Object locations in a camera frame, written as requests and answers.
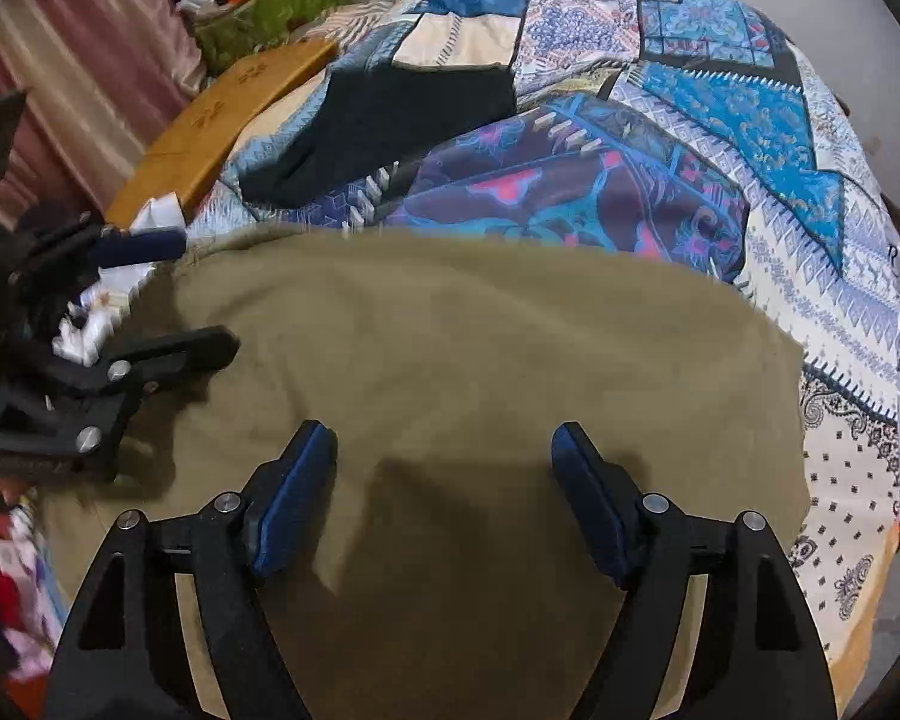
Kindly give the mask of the striped red curtain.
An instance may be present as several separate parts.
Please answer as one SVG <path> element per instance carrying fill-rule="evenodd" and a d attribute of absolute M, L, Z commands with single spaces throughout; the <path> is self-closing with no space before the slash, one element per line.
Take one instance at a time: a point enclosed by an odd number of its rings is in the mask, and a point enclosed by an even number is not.
<path fill-rule="evenodd" d="M 0 0 L 0 93 L 27 94 L 2 226 L 105 210 L 205 76 L 172 0 Z"/>

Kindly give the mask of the khaki cargo pants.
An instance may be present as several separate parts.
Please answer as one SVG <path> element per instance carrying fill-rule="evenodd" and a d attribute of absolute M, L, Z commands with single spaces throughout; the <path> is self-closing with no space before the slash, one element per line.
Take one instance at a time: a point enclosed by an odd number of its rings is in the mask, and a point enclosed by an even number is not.
<path fill-rule="evenodd" d="M 261 601 L 318 718 L 564 718 L 621 605 L 551 470 L 582 424 L 690 514 L 808 512 L 803 353 L 735 288 L 585 247 L 257 227 L 137 294 L 123 338 L 222 325 L 233 363 L 152 397 L 110 484 L 41 516 L 74 593 L 116 517 L 198 511 L 316 419 L 340 443 L 323 515 Z"/>

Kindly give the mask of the blue patchwork quilt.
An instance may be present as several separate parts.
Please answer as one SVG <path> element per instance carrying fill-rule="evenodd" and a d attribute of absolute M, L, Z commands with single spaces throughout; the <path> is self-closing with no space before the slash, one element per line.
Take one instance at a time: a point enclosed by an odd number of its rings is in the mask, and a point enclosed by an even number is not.
<path fill-rule="evenodd" d="M 318 25 L 340 54 L 247 135 L 193 232 L 265 221 L 589 245 L 733 286 L 803 349 L 809 514 L 790 562 L 848 702 L 900 532 L 900 234 L 847 112 L 741 0 L 382 0 Z M 515 112 L 301 208 L 240 177 L 312 121 L 329 75 L 502 67 Z"/>

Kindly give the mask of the black folded garment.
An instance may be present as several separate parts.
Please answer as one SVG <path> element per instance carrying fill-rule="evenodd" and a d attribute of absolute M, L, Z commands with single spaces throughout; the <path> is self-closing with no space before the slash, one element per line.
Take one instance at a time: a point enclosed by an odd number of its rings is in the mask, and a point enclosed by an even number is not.
<path fill-rule="evenodd" d="M 240 177 L 242 197 L 255 205 L 301 208 L 379 167 L 514 112 L 512 73 L 502 67 L 338 70 L 302 132 L 272 163 Z"/>

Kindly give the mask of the white crumpled cloth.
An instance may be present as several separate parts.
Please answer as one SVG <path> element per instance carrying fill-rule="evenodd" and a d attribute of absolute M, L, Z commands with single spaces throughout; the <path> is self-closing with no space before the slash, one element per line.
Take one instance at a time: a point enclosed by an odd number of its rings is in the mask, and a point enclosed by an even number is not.
<path fill-rule="evenodd" d="M 164 229 L 185 229 L 185 216 L 175 192 L 149 199 L 130 224 L 131 232 Z M 102 268 L 98 280 L 80 294 L 71 305 L 71 314 L 59 324 L 52 341 L 53 353 L 84 366 L 97 362 L 103 343 L 130 315 L 131 299 L 154 270 L 154 262 Z"/>

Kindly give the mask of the wooden lap tray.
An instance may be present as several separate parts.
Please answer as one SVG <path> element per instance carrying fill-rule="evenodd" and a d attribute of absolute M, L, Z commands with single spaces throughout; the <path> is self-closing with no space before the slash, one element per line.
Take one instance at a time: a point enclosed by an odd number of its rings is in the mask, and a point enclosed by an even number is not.
<path fill-rule="evenodd" d="M 105 220 L 128 227 L 150 199 L 175 193 L 190 221 L 242 130 L 274 101 L 310 82 L 334 57 L 333 43 L 312 37 L 238 59 L 149 146 L 109 204 Z"/>

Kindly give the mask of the green storage basket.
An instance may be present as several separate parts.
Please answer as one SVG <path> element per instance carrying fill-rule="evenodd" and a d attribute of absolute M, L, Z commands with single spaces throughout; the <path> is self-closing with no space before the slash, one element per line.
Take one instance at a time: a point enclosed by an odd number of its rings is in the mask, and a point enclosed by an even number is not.
<path fill-rule="evenodd" d="M 238 59 L 287 43 L 290 35 L 323 11 L 351 0 L 247 0 L 209 20 L 193 23 L 209 76 L 219 76 Z"/>

